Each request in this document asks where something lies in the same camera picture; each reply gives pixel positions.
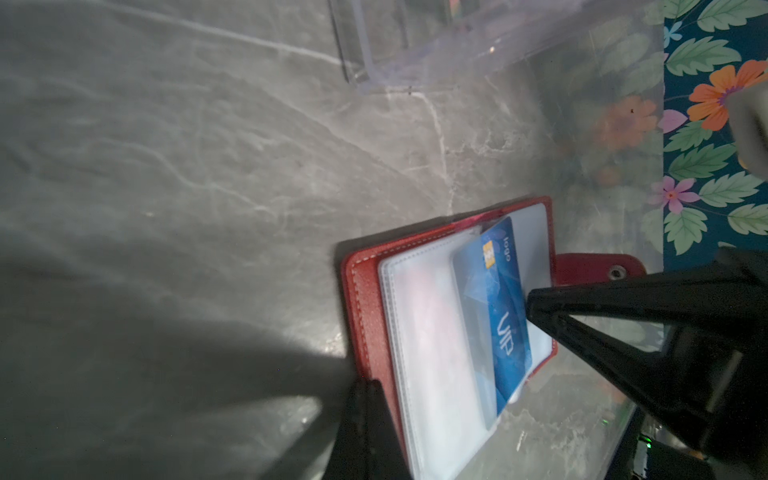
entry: card holder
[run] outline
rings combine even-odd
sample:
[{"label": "card holder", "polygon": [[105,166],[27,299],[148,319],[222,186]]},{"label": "card holder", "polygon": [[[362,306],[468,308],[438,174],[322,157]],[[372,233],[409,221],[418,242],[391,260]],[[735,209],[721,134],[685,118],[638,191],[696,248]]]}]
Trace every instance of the card holder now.
[{"label": "card holder", "polygon": [[[512,211],[521,288],[551,286],[550,223],[545,204]],[[499,217],[475,222],[381,260],[378,277],[406,452],[416,480],[454,478],[498,423],[493,360],[482,318],[465,318],[455,254]],[[551,337],[527,322],[527,379],[554,352]],[[522,385],[509,402],[516,402]]]},{"label": "card holder", "polygon": [[452,271],[480,227],[383,260],[379,280],[406,449],[417,480],[455,477],[489,428]]}]

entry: red leather cover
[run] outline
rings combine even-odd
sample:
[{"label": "red leather cover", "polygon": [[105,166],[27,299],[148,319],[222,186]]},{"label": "red leather cover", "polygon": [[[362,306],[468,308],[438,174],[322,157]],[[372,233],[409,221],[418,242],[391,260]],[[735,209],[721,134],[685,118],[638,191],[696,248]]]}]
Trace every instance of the red leather cover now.
[{"label": "red leather cover", "polygon": [[[517,204],[473,215],[443,227],[359,250],[342,262],[342,285],[357,369],[361,376],[368,379],[378,379],[382,383],[389,404],[389,411],[392,413],[392,420],[395,423],[404,452],[406,449],[402,435],[400,407],[395,388],[395,374],[392,370],[392,357],[389,355],[389,337],[387,336],[386,318],[384,317],[379,285],[379,262],[403,250],[409,250],[423,243],[473,227],[477,223],[494,220],[535,204],[544,204],[547,209],[550,270],[554,282],[554,231],[552,200],[549,197],[524,200]],[[557,351],[558,345],[553,340],[552,354],[541,364],[544,365]]]},{"label": "red leather cover", "polygon": [[642,262],[623,253],[561,253],[555,262],[554,283],[558,286],[610,281],[610,272],[616,266],[623,268],[627,277],[645,275]]}]

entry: blue card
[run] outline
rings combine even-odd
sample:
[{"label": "blue card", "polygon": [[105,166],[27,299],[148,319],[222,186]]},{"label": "blue card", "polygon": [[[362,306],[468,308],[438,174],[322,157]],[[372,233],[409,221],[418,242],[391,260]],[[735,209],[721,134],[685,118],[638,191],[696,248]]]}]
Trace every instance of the blue card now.
[{"label": "blue card", "polygon": [[509,217],[457,252],[453,268],[481,397],[488,381],[481,358],[486,354],[481,350],[490,347],[498,415],[531,367],[525,298]]}]

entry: pink flower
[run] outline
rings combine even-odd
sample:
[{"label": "pink flower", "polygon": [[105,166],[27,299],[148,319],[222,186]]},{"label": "pink flower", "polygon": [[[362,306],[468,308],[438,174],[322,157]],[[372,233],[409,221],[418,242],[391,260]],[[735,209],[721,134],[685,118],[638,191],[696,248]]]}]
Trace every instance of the pink flower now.
[{"label": "pink flower", "polygon": [[681,202],[689,204],[701,199],[698,194],[687,191],[694,185],[694,182],[693,178],[686,178],[675,187],[674,179],[665,176],[663,181],[650,186],[654,195],[648,199],[648,203],[651,205],[661,204],[661,208],[669,204],[670,212],[679,215],[683,211]]}]

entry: green leaf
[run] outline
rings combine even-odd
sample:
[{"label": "green leaf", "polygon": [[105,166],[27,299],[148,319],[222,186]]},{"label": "green leaf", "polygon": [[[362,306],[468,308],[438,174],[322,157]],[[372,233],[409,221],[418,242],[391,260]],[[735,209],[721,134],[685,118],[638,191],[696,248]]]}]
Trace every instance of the green leaf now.
[{"label": "green leaf", "polygon": [[699,197],[705,204],[713,207],[727,207],[728,204],[740,204],[744,197],[757,193],[755,187],[763,181],[746,172],[735,175],[723,175],[717,180],[710,180],[699,190]]},{"label": "green leaf", "polygon": [[661,155],[664,148],[664,135],[659,130],[651,130],[645,134],[643,142],[637,148],[649,155]]},{"label": "green leaf", "polygon": [[592,28],[588,35],[582,35],[578,43],[582,48],[594,52],[604,51],[619,40],[627,37],[630,31],[632,20],[627,16],[616,17],[613,20],[605,22]]},{"label": "green leaf", "polygon": [[664,23],[664,11],[661,8],[661,0],[655,0],[645,7],[643,23],[645,25],[661,25]]},{"label": "green leaf", "polygon": [[713,71],[715,65],[732,61],[741,61],[738,51],[728,48],[728,40],[712,40],[704,37],[701,40],[692,38],[680,44],[667,59],[667,70],[672,75],[682,77],[683,74],[695,75],[700,71]]},{"label": "green leaf", "polygon": [[664,17],[679,18],[699,4],[701,0],[664,0]]},{"label": "green leaf", "polygon": [[712,136],[712,130],[702,128],[702,123],[704,120],[692,121],[683,126],[670,137],[670,142],[664,147],[664,151],[686,151],[691,147],[698,147],[705,140],[709,140]]},{"label": "green leaf", "polygon": [[733,144],[715,148],[713,144],[675,158],[670,165],[670,175],[678,180],[712,177],[712,172],[727,165],[726,160],[736,153]]},{"label": "green leaf", "polygon": [[635,33],[628,36],[605,55],[600,74],[605,75],[612,71],[624,70],[643,58],[648,47],[650,47],[650,38],[647,35]]},{"label": "green leaf", "polygon": [[594,63],[594,60],[582,61],[569,70],[568,73],[563,74],[561,78],[565,81],[565,90],[568,94],[573,94],[581,90],[587,82],[593,78],[597,78],[598,76],[595,73],[597,69],[598,66]]},{"label": "green leaf", "polygon": [[728,214],[728,223],[737,233],[768,235],[768,204],[742,205]]},{"label": "green leaf", "polygon": [[697,23],[704,31],[728,30],[766,13],[768,2],[765,0],[714,0],[701,12]]},{"label": "green leaf", "polygon": [[664,253],[664,232],[661,227],[664,225],[664,211],[660,208],[654,208],[643,215],[640,230],[654,246],[658,253]]},{"label": "green leaf", "polygon": [[695,208],[685,207],[680,215],[670,212],[664,219],[667,242],[674,242],[677,255],[686,253],[691,245],[701,243],[701,232],[707,231],[707,215]]},{"label": "green leaf", "polygon": [[659,51],[637,64],[627,75],[620,93],[630,95],[641,93],[660,84],[664,79],[664,53]]}]

